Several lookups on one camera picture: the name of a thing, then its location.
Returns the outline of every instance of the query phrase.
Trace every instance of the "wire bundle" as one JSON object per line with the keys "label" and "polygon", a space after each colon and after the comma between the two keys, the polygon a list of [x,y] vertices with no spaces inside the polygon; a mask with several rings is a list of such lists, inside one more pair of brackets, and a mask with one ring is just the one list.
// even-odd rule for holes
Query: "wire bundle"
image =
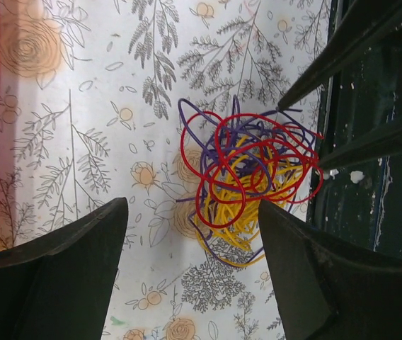
{"label": "wire bundle", "polygon": [[[188,120],[183,104],[196,111]],[[236,263],[217,255],[209,243],[221,238],[234,247],[252,251],[251,242],[259,235],[258,206],[261,199],[282,208],[289,205],[290,209],[316,195],[322,176],[309,197],[295,199],[311,168],[319,171],[314,143],[320,135],[307,130],[278,109],[261,114],[240,113],[236,96],[231,115],[226,118],[202,111],[184,98],[179,100],[178,109],[184,125],[180,153],[185,165],[200,178],[195,197],[188,199],[195,200],[196,206],[188,222],[197,230],[197,239],[203,249],[216,259],[235,267],[250,266],[264,257],[262,247],[245,263]],[[270,118],[277,114],[283,115],[287,122],[277,123]],[[190,129],[197,117],[203,117],[215,126],[206,143]],[[185,155],[187,134],[202,149],[199,169],[195,169]],[[202,224],[209,228],[207,236],[200,231]]]}

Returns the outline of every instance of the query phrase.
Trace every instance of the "white paper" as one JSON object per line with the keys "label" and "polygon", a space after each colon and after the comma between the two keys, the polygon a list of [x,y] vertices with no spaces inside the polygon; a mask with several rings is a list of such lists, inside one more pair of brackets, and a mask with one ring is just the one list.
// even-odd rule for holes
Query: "white paper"
{"label": "white paper", "polygon": [[[178,157],[177,102],[215,101],[224,115],[226,94],[238,94],[243,112],[274,108],[325,45],[328,7],[3,0],[0,246],[126,197],[129,227],[104,339],[285,339],[265,260],[227,268],[184,224],[186,207],[175,199],[195,180]],[[297,119],[315,129],[318,93],[297,107]],[[303,217],[306,205],[294,213]]]}

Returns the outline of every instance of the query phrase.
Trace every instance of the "orange flower print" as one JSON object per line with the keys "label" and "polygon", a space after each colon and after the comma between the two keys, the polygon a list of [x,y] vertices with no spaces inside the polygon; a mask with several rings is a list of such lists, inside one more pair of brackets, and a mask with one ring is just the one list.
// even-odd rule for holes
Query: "orange flower print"
{"label": "orange flower print", "polygon": [[132,187],[139,184],[146,188],[146,191],[149,195],[149,189],[157,182],[152,164],[149,164],[145,161],[138,161],[132,165],[130,174],[136,182],[132,185]]}
{"label": "orange flower print", "polygon": [[[193,150],[193,149],[187,149],[185,151],[185,157],[188,160],[188,163],[194,168],[194,169],[199,169],[200,168],[200,157],[201,157],[201,151],[199,150]],[[184,160],[182,159],[182,156],[178,154],[174,161],[173,164],[176,165],[176,171],[178,173],[178,176],[180,179],[182,179],[184,182],[188,183],[194,183],[198,184],[200,182],[200,178],[196,176],[184,163]]]}
{"label": "orange flower print", "polygon": [[200,2],[196,6],[196,14],[203,18],[213,18],[214,8],[211,5],[206,4],[205,2]]}
{"label": "orange flower print", "polygon": [[0,25],[0,63],[45,88],[62,61],[60,28],[52,19],[6,14]]}
{"label": "orange flower print", "polygon": [[0,97],[0,106],[4,107],[1,112],[1,120],[6,124],[14,124],[22,113],[18,107],[17,97],[11,94],[7,94],[4,98]]}
{"label": "orange flower print", "polygon": [[166,329],[166,340],[193,340],[195,324],[190,319],[175,319]]}
{"label": "orange flower print", "polygon": [[[185,198],[193,197],[193,194],[186,193],[180,197],[181,200]],[[197,230],[192,226],[191,223],[188,222],[188,218],[191,214],[196,211],[195,201],[187,200],[183,202],[177,202],[176,207],[174,208],[174,227],[178,232],[180,232],[183,236],[188,237],[190,239],[196,239]],[[198,225],[201,232],[207,236],[209,233],[209,227],[204,223]]]}
{"label": "orange flower print", "polygon": [[138,329],[131,329],[129,330],[122,340],[143,340],[144,339],[144,334],[142,331],[139,331]]}

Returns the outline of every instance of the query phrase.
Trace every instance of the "leaf illustration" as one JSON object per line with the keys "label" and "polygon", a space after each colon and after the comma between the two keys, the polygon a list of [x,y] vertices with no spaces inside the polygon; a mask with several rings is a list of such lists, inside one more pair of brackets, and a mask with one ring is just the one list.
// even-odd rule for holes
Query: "leaf illustration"
{"label": "leaf illustration", "polygon": [[74,48],[64,43],[61,44],[61,56],[66,62],[67,66],[74,71]]}
{"label": "leaf illustration", "polygon": [[217,340],[218,339],[218,327],[217,324],[213,321],[209,321],[209,336],[212,340]]}
{"label": "leaf illustration", "polygon": [[155,209],[157,208],[157,203],[155,203],[153,200],[151,200],[150,198],[146,199],[144,201],[144,205],[151,208],[151,209]]}
{"label": "leaf illustration", "polygon": [[36,82],[38,83],[40,89],[43,90],[52,83],[56,76],[57,72],[53,69],[47,73],[38,74],[36,76]]}
{"label": "leaf illustration", "polygon": [[132,131],[132,127],[130,126],[130,124],[128,122],[125,122],[125,121],[121,120],[121,124],[123,124],[127,129]]}
{"label": "leaf illustration", "polygon": [[79,85],[79,91],[80,92],[88,91],[91,89],[91,87],[93,87],[93,85],[94,85],[94,81],[86,80]]}
{"label": "leaf illustration", "polygon": [[85,40],[83,38],[83,33],[81,32],[80,27],[75,23],[68,23],[67,32],[70,37],[75,40],[77,44],[82,47],[85,47]]}
{"label": "leaf illustration", "polygon": [[135,94],[137,92],[137,90],[131,86],[126,86],[125,89],[128,90],[129,92],[132,92],[133,94]]}
{"label": "leaf illustration", "polygon": [[110,103],[111,103],[111,106],[113,107],[113,110],[115,110],[115,112],[119,115],[119,110],[117,109],[116,104],[113,103],[112,101]]}
{"label": "leaf illustration", "polygon": [[[151,19],[148,19],[145,13],[153,2],[154,0],[133,0],[132,13],[138,13],[140,22],[132,35],[128,52],[133,53],[134,59],[140,61],[142,69],[147,60],[154,68],[151,73],[154,76],[148,76],[144,80],[142,98],[146,104],[153,106],[158,118],[168,119],[167,106],[171,107],[171,100],[166,91],[172,90],[176,75],[175,68],[165,53],[169,54],[172,47],[178,46],[175,23],[179,22],[179,14],[173,0],[155,0],[154,10],[149,14]],[[156,46],[155,34],[160,35],[161,50]]]}
{"label": "leaf illustration", "polygon": [[173,211],[175,207],[176,206],[172,200],[165,200],[164,202],[157,205],[154,214],[155,216],[170,220],[171,218],[173,218]]}
{"label": "leaf illustration", "polygon": [[115,2],[116,11],[117,11],[119,14],[121,14],[121,11],[119,10],[119,0],[114,0],[114,2]]}
{"label": "leaf illustration", "polygon": [[135,147],[135,145],[134,145],[133,143],[129,143],[129,150],[130,150],[130,152],[133,153],[133,154],[137,154],[137,153],[138,153],[137,147]]}
{"label": "leaf illustration", "polygon": [[154,227],[160,226],[160,225],[161,225],[161,222],[162,222],[162,219],[163,219],[163,218],[161,218],[161,217],[155,217],[155,218],[153,218],[153,219],[151,220],[151,222],[149,222],[148,227],[149,227],[149,228],[154,228]]}
{"label": "leaf illustration", "polygon": [[173,316],[177,317],[180,314],[180,311],[182,310],[182,303],[179,305],[175,306],[173,309]]}
{"label": "leaf illustration", "polygon": [[125,304],[126,305],[134,305],[137,302],[138,302],[138,300],[130,300],[130,301],[127,301]]}
{"label": "leaf illustration", "polygon": [[170,327],[171,324],[172,324],[171,321],[167,322],[166,325],[163,327],[163,330],[166,331],[166,329],[167,329],[168,327]]}
{"label": "leaf illustration", "polygon": [[110,120],[110,121],[107,123],[107,126],[111,126],[111,125],[115,124],[118,120],[119,120],[118,117],[114,117],[112,120]]}
{"label": "leaf illustration", "polygon": [[119,69],[122,66],[124,66],[123,62],[113,62],[112,64],[108,65],[105,69],[107,71],[115,71],[116,69]]}
{"label": "leaf illustration", "polygon": [[282,324],[281,319],[277,317],[277,319],[274,322],[272,322],[269,326],[267,326],[267,330],[270,331],[271,329],[276,329],[279,326],[281,326],[281,324]]}
{"label": "leaf illustration", "polygon": [[83,21],[88,18],[88,14],[84,9],[76,7],[72,11],[72,17],[77,21]]}
{"label": "leaf illustration", "polygon": [[166,195],[174,200],[178,200],[182,195],[187,193],[184,186],[177,183],[163,182],[161,186],[165,190]]}
{"label": "leaf illustration", "polygon": [[71,8],[66,4],[63,4],[61,1],[58,1],[57,4],[59,7],[58,15],[61,16],[62,18],[67,17],[71,11]]}
{"label": "leaf illustration", "polygon": [[162,242],[169,230],[170,221],[166,219],[162,219],[160,226],[152,227],[151,230],[149,230],[149,244],[151,247],[155,247]]}
{"label": "leaf illustration", "polygon": [[53,9],[52,0],[43,0],[44,5],[46,5],[49,9]]}
{"label": "leaf illustration", "polygon": [[163,279],[158,285],[157,285],[157,290],[162,289],[165,286],[166,279]]}

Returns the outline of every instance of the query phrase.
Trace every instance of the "patterned surface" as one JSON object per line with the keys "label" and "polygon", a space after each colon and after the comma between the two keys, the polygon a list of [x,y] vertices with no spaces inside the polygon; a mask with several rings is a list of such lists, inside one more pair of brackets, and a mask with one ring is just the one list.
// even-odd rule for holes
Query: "patterned surface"
{"label": "patterned surface", "polygon": [[[176,104],[226,113],[238,94],[244,111],[274,107],[327,22],[328,0],[3,0],[0,245],[125,196],[104,339],[284,339],[266,262],[223,266],[185,223],[193,205],[176,199],[197,180],[180,158]],[[299,104],[309,127],[317,105],[316,93]],[[211,129],[200,121],[200,134]]]}

